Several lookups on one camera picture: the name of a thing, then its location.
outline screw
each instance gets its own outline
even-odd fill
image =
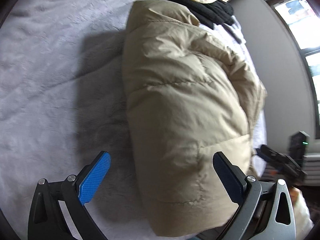
[[[43,185],[45,183],[45,179],[39,179],[38,184]]]
[[[279,183],[280,185],[282,185],[282,186],[284,186],[284,185],[285,185],[285,181],[284,181],[284,179],[278,179],[278,183]]]
[[[76,179],[75,175],[68,176],[68,181],[75,181],[75,179]]]
[[[248,176],[247,180],[250,181],[250,182],[255,182],[256,178],[254,176]]]

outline bed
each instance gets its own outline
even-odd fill
[[[37,181],[77,174],[101,150],[112,165],[86,204],[101,231],[108,239],[165,239],[142,208],[126,121],[121,57],[134,1],[19,0],[0,29],[0,207],[21,239]],[[201,27],[254,68],[238,22],[241,44],[221,25]],[[263,143],[262,112],[253,146]],[[265,163],[256,156],[253,163],[261,175]]]

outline textured rubber pad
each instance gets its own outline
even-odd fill
[[[111,157],[109,153],[105,152],[79,186],[78,197],[82,205],[91,201],[110,165]]]
[[[243,186],[233,174],[219,154],[213,156],[213,167],[232,202],[241,205],[243,202]]]

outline wall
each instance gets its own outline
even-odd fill
[[[286,152],[289,136],[310,135],[309,152],[320,152],[315,113],[305,66],[288,31],[263,0],[230,2],[242,26],[247,48],[268,97],[265,103],[268,145]]]

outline down jacket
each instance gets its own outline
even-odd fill
[[[213,165],[222,151],[246,173],[266,91],[249,65],[198,27],[184,6],[136,1],[123,80],[137,180],[158,236],[225,224],[237,209]]]

